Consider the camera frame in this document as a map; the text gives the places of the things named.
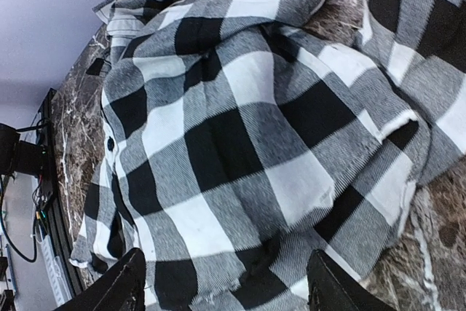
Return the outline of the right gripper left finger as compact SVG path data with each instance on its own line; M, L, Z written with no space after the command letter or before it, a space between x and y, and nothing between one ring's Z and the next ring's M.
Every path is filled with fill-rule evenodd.
M133 248L88 289L60 306L60 311L144 311L146 260Z

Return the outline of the black white plaid shirt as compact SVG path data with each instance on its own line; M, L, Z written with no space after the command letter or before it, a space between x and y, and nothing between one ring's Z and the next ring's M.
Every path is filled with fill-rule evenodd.
M105 154L70 261L146 259L148 310L299 310L322 249L365 277L465 155L465 0L107 0Z

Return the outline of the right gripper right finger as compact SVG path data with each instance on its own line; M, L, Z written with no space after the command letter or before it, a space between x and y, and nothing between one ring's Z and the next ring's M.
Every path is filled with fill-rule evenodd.
M325 251L315 250L307 264L309 310L393 311L365 290Z

